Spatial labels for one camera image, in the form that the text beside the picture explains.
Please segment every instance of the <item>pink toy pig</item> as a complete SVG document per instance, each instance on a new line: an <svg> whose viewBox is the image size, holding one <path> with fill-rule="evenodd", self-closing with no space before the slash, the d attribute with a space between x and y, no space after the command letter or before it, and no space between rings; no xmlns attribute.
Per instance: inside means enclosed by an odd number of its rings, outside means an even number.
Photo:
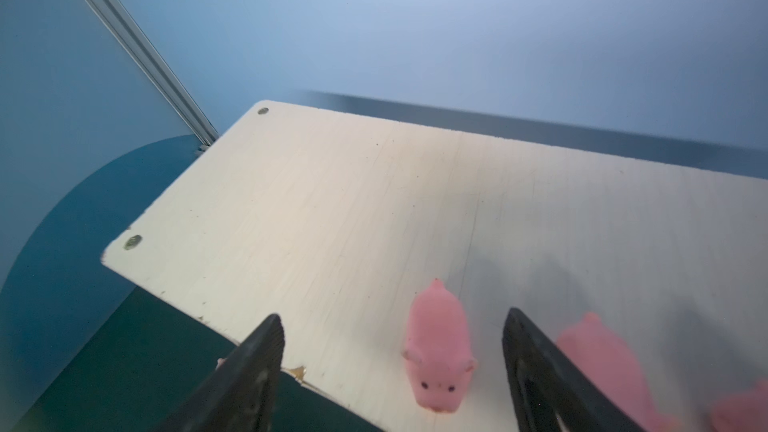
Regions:
<svg viewBox="0 0 768 432"><path fill-rule="evenodd" d="M718 400L710 411L715 432L768 432L768 380Z"/></svg>
<svg viewBox="0 0 768 432"><path fill-rule="evenodd" d="M439 279L413 299L402 356L418 405L456 412L478 362L462 303Z"/></svg>
<svg viewBox="0 0 768 432"><path fill-rule="evenodd" d="M648 432L678 427L658 413L640 363L626 342L589 312L555 342L571 362L627 416Z"/></svg>

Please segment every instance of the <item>dark teal floor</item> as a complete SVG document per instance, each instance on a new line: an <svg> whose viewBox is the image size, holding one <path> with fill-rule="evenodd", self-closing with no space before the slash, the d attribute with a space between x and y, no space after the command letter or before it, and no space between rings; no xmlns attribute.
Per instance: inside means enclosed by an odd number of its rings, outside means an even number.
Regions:
<svg viewBox="0 0 768 432"><path fill-rule="evenodd" d="M234 345L136 288L13 432L151 430ZM275 432L378 430L282 374Z"/></svg>

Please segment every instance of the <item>white board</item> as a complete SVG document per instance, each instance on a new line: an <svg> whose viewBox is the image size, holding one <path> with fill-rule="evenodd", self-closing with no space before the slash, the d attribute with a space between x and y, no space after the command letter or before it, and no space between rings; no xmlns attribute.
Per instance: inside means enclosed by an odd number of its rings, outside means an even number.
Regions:
<svg viewBox="0 0 768 432"><path fill-rule="evenodd" d="M104 264L235 341L279 313L283 367L396 431L514 430L507 310L551 338L595 311L661 411L703 430L768 371L767 202L757 178L260 102ZM399 355L434 278L480 362L453 415L416 405Z"/></svg>

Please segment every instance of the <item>screw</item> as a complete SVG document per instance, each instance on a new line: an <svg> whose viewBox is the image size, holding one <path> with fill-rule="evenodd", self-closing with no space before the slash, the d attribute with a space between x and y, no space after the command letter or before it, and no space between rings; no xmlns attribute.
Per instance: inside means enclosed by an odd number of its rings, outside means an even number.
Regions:
<svg viewBox="0 0 768 432"><path fill-rule="evenodd" d="M135 248L137 245L139 245L140 242L141 242L141 236L134 235L125 243L125 245L123 245L123 248L125 250L131 250L132 248Z"/></svg>

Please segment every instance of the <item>blue wall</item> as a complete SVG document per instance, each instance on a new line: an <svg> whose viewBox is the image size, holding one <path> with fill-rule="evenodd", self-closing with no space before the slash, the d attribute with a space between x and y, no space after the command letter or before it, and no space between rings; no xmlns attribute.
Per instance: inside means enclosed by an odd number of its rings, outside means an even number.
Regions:
<svg viewBox="0 0 768 432"><path fill-rule="evenodd" d="M126 152L189 133L83 0L0 0L0 285L43 217L73 187ZM78 280L78 270L68 273ZM130 291L117 276L112 287L111 303L58 320L69 321L69 331L95 331ZM24 332L56 327L48 320L41 315ZM0 334L0 345L7 340ZM87 340L46 350L24 394L2 375L24 357L0 357L0 430L14 424Z"/></svg>
<svg viewBox="0 0 768 432"><path fill-rule="evenodd" d="M121 0L218 130L302 91L768 149L768 0Z"/></svg>

